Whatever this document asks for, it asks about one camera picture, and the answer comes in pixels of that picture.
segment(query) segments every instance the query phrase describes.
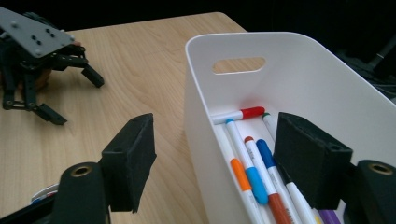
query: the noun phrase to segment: purple marker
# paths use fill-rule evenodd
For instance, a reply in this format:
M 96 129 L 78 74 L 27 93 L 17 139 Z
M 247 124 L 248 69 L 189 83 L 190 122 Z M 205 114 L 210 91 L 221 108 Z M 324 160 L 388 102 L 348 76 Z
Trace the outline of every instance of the purple marker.
M 318 210 L 324 224 L 341 224 L 333 210 Z

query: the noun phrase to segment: white marker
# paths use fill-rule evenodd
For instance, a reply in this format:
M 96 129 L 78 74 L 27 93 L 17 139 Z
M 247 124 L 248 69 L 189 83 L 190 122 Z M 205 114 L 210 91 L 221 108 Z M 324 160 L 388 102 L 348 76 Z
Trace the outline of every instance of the white marker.
M 290 224 L 291 219 L 289 218 L 286 207 L 283 204 L 280 195 L 276 192 L 274 183 L 268 174 L 268 170 L 265 167 L 264 161 L 262 160 L 262 156 L 257 149 L 254 139 L 251 136 L 246 137 L 245 145 L 247 146 L 247 152 L 253 161 L 254 166 L 257 168 L 257 170 L 259 170 L 260 177 L 262 178 L 264 186 L 266 187 L 268 193 L 268 203 L 276 223 Z
M 283 182 L 286 185 L 286 188 L 289 191 L 290 197 L 293 200 L 301 221 L 304 224 L 317 224 L 314 212 L 312 211 L 311 206 L 309 206 L 309 203 L 306 201 L 304 195 L 298 190 L 297 186 L 291 180 L 291 177 L 288 175 L 286 170 L 281 166 L 278 166 L 277 168 Z
M 276 162 L 267 143 L 263 139 L 259 139 L 257 140 L 256 145 L 259 149 L 260 155 L 262 155 L 262 160 L 264 161 L 265 167 L 267 167 L 268 174 L 271 176 L 276 191 L 280 194 L 283 204 L 285 204 L 286 210 L 288 211 L 289 217 L 291 219 L 291 223 L 303 223 L 298 216 L 293 200 L 291 199 L 289 192 L 283 183 L 282 177 L 276 168 Z
M 236 158 L 233 158 L 230 161 L 230 164 L 233 168 L 233 174 L 238 181 L 239 188 L 241 189 L 242 202 L 247 209 L 247 214 L 249 215 L 250 220 L 253 223 L 264 224 L 265 222 L 262 219 L 259 205 L 257 204 L 256 199 L 254 198 L 254 195 L 251 191 L 252 188 L 248 182 L 244 167 L 242 166 L 241 162 Z
M 225 123 L 227 119 L 249 119 L 253 117 L 258 117 L 265 112 L 264 107 L 262 106 L 255 106 L 251 108 L 240 109 L 234 112 L 228 112 L 224 114 L 218 114 L 211 116 L 213 124 L 221 124 Z
M 268 129 L 268 132 L 271 134 L 271 137 L 275 141 L 276 138 L 276 124 L 274 118 L 271 116 L 270 113 L 264 113 L 262 115 L 262 121 L 264 121 L 265 126 Z
M 256 197 L 259 204 L 267 204 L 268 195 L 265 190 L 264 183 L 260 178 L 257 168 L 254 167 L 253 162 L 248 155 L 248 150 L 246 149 L 241 134 L 236 127 L 235 121 L 233 121 L 233 119 L 227 119 L 225 125 L 233 141 L 233 145 L 236 148 L 237 154 L 239 155 L 239 160 L 245 167 L 245 173 L 247 174 L 247 179 L 252 187 L 253 195 Z

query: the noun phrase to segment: blue marker cap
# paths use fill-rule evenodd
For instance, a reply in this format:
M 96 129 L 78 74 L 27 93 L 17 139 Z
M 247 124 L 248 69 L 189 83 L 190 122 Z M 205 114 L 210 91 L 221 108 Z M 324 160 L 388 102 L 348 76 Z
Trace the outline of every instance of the blue marker cap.
M 270 148 L 268 147 L 267 143 L 259 139 L 256 142 L 257 148 L 259 149 L 260 155 L 262 155 L 262 160 L 265 163 L 265 167 L 270 168 L 273 166 L 276 166 L 276 162 L 272 156 L 272 152 Z
M 232 121 L 233 121 L 233 119 L 226 119 L 225 123 L 229 123 L 229 122 L 232 122 Z
M 245 173 L 256 201 L 260 204 L 268 204 L 268 194 L 260 178 L 259 171 L 256 167 L 250 167 L 246 169 Z

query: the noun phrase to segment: marker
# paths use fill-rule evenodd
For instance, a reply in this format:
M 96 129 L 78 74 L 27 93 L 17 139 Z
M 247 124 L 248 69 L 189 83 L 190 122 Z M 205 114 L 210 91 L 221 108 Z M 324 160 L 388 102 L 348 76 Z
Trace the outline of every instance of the marker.
M 305 224 L 317 224 L 315 220 L 315 215 L 312 211 L 311 206 L 306 201 L 304 195 L 298 190 L 297 186 L 291 180 L 291 177 L 288 175 L 284 167 L 277 166 L 278 171 L 280 172 L 280 176 L 282 177 L 283 182 L 286 185 L 286 188 L 289 191 L 289 195 L 293 200 L 294 206 L 297 210 L 297 213 L 300 217 L 300 220 Z
M 333 210 L 318 210 L 324 224 L 341 224 Z
M 233 119 L 227 119 L 225 124 L 233 141 L 233 145 L 236 148 L 237 154 L 239 155 L 239 160 L 245 167 L 245 173 L 247 174 L 247 179 L 252 187 L 254 197 L 258 203 L 267 204 L 268 195 L 265 190 L 265 186 L 262 183 L 262 179 L 260 178 L 257 168 L 254 167 L 253 162 L 248 155 L 248 151 L 242 140 L 241 134 L 236 127 L 235 121 L 233 121 Z
M 247 213 L 250 217 L 252 223 L 264 224 L 264 220 L 262 219 L 262 215 L 259 210 L 259 205 L 256 202 L 256 199 L 253 196 L 251 191 L 251 186 L 248 182 L 248 177 L 245 174 L 244 167 L 241 162 L 234 158 L 230 162 L 231 167 L 233 168 L 233 173 L 235 174 L 236 180 L 239 183 L 239 187 L 242 191 L 242 201 L 244 206 L 247 209 Z
M 55 193 L 58 192 L 58 188 L 59 188 L 59 184 L 53 184 L 40 190 L 35 195 L 33 195 L 31 199 L 31 203 L 37 203 L 45 198 L 48 198 L 49 196 L 54 195 Z
M 265 127 L 267 127 L 268 132 L 270 133 L 271 137 L 275 141 L 276 138 L 276 123 L 274 118 L 271 116 L 270 113 L 265 112 L 262 115 L 262 121 L 264 121 Z
M 270 205 L 270 209 L 274 215 L 276 223 L 291 223 L 285 205 L 283 204 L 280 195 L 276 192 L 276 188 L 271 180 L 270 175 L 268 174 L 267 168 L 265 167 L 264 161 L 262 160 L 260 152 L 257 149 L 256 143 L 251 136 L 245 138 L 245 145 L 247 147 L 248 155 L 253 161 L 254 166 L 259 171 L 260 177 L 262 178 L 264 186 L 266 187 L 268 194 L 268 204 Z
M 279 171 L 276 168 L 276 162 L 272 156 L 270 148 L 267 146 L 267 143 L 262 139 L 259 139 L 256 142 L 256 145 L 259 149 L 260 155 L 262 156 L 265 167 L 267 167 L 268 174 L 271 176 L 271 180 L 274 183 L 276 191 L 280 194 L 280 198 L 285 205 L 291 223 L 301 224 L 302 221 L 297 214 L 296 208 L 294 207 L 293 201 L 289 196 L 288 190 L 286 189 L 286 186 L 283 183 L 282 178 L 280 177 Z
M 319 211 L 318 211 L 316 208 L 313 208 L 313 209 L 312 209 L 312 212 L 313 212 L 314 215 L 315 215 L 315 220 L 317 221 L 317 224 L 323 224 L 323 221 L 322 221 L 322 219 L 321 219 L 321 217 L 320 217 Z
M 258 117 L 258 116 L 262 115 L 264 112 L 265 112 L 264 107 L 255 106 L 255 107 L 240 109 L 240 110 L 234 111 L 234 112 L 214 115 L 214 116 L 211 116 L 211 118 L 212 118 L 213 124 L 221 124 L 221 123 L 225 123 L 225 121 L 227 119 L 233 119 L 233 120 L 249 119 L 249 118 L 253 118 L 253 117 Z

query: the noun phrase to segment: wooden table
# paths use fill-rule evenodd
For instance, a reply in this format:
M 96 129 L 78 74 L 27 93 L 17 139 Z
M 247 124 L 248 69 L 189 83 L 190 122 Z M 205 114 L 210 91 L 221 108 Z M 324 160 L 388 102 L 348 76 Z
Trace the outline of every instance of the wooden table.
M 105 85 L 95 88 L 78 68 L 53 71 L 37 101 L 64 116 L 64 125 L 0 110 L 0 217 L 58 183 L 68 167 L 99 161 L 129 119 L 153 113 L 158 157 L 139 210 L 112 213 L 112 223 L 207 223 L 183 129 L 185 45 L 196 35 L 230 32 L 245 30 L 219 12 L 67 32 Z

